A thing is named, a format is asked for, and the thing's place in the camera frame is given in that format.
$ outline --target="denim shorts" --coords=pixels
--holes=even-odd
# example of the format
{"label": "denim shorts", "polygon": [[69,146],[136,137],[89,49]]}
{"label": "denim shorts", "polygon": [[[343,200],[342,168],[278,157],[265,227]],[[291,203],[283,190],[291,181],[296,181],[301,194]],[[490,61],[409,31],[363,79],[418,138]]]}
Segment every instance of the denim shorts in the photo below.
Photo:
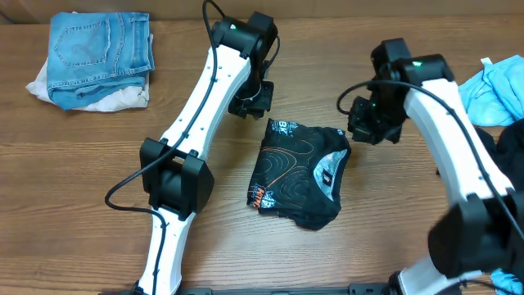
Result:
{"label": "denim shorts", "polygon": [[61,12],[51,19],[47,54],[49,98],[64,110],[143,87],[155,69],[149,14]]}

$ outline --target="light blue fabric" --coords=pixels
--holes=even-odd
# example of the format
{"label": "light blue fabric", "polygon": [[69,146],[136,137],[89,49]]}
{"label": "light blue fabric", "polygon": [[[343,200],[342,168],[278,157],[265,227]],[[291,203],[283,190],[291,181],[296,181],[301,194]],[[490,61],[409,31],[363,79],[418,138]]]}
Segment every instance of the light blue fabric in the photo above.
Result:
{"label": "light blue fabric", "polygon": [[51,19],[47,91],[64,110],[143,87],[154,69],[147,13],[61,12]]}
{"label": "light blue fabric", "polygon": [[[507,274],[502,270],[496,270],[491,273],[491,281],[495,286],[504,288],[508,291],[522,294],[522,283],[514,275]],[[508,295],[505,292],[497,291],[499,295]]]}
{"label": "light blue fabric", "polygon": [[524,118],[524,58],[510,57],[458,87],[469,120],[479,126],[508,126]]}

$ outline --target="black cloth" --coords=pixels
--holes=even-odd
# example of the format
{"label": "black cloth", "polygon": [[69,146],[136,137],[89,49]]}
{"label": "black cloth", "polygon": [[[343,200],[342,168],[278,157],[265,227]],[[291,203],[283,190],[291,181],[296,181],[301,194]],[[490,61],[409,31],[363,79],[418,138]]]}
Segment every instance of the black cloth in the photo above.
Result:
{"label": "black cloth", "polygon": [[508,176],[517,192],[524,191],[524,119],[506,127],[495,144],[493,137],[477,128],[478,136],[500,171]]}
{"label": "black cloth", "polygon": [[340,129],[269,119],[247,205],[306,229],[321,229],[341,209],[341,178],[350,154]]}

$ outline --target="table surface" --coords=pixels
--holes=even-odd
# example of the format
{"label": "table surface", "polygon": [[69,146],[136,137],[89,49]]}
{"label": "table surface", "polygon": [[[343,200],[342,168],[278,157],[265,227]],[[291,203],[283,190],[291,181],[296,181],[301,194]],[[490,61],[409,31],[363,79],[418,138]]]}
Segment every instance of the table surface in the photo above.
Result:
{"label": "table surface", "polygon": [[[282,48],[269,73],[272,110],[258,121],[224,117],[210,151],[215,188],[192,226],[183,284],[295,288],[385,281],[427,254],[427,232],[447,209],[421,134],[407,121],[396,145],[351,143],[342,210],[314,232],[246,206],[267,118],[345,129],[335,100],[373,76],[369,54],[382,40],[404,37],[413,56],[443,54],[462,83],[482,68],[483,57],[496,62],[524,53],[524,18],[364,17],[277,25]],[[113,211],[103,198],[139,168],[144,138],[159,138],[183,108],[209,47],[204,25],[151,23],[156,70],[150,105],[108,114],[64,112],[25,90],[45,62],[48,29],[0,25],[0,293],[130,288],[145,266],[151,217]],[[147,199],[140,180],[115,195],[115,202],[130,206],[145,207]]]}

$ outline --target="folded white shirt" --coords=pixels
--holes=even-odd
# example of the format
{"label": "folded white shirt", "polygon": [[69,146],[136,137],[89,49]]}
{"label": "folded white shirt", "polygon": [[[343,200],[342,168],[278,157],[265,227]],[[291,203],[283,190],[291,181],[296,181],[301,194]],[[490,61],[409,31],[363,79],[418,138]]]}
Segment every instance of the folded white shirt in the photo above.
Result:
{"label": "folded white shirt", "polygon": [[[47,60],[38,73],[36,80],[25,86],[31,94],[45,102],[54,103],[49,99],[47,93]],[[124,89],[112,93],[98,102],[92,103],[86,107],[78,107],[75,110],[81,111],[120,111],[127,108],[147,107],[149,102],[149,73],[146,75],[146,84],[144,87],[128,86]]]}

